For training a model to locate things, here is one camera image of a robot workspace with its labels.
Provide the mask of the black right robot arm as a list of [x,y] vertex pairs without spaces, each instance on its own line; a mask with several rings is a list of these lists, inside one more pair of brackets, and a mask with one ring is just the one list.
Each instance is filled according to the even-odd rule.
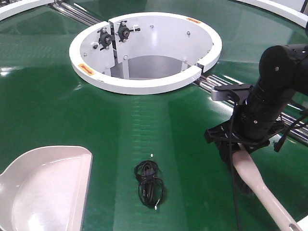
[[249,153],[269,145],[269,139],[286,129],[278,117],[296,92],[308,93],[307,44],[267,48],[259,61],[259,79],[249,84],[215,86],[212,100],[235,103],[229,120],[206,130],[224,162],[241,143]]

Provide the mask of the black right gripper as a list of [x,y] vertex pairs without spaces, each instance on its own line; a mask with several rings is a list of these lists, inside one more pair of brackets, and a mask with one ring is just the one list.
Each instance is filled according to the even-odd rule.
[[248,153],[269,146],[270,138],[280,132],[286,132],[288,127],[282,121],[261,120],[231,120],[225,121],[204,133],[207,143],[214,142],[222,161],[226,162],[230,150],[240,150],[242,144]]

